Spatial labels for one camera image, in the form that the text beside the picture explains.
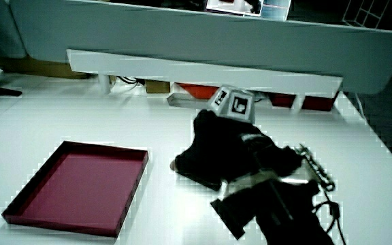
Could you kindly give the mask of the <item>person's right hand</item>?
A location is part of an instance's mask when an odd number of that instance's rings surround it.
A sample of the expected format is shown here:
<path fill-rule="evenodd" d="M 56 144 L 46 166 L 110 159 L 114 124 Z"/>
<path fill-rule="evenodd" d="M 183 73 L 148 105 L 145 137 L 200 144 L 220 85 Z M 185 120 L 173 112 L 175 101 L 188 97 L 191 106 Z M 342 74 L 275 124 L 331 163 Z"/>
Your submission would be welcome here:
<path fill-rule="evenodd" d="M 222 182 L 264 171 L 285 177 L 301 166 L 302 159 L 292 148 L 278 147 L 254 123 L 255 96 L 220 87 L 198 112 L 193 142 L 171 162 L 171 169 L 217 191 Z"/>

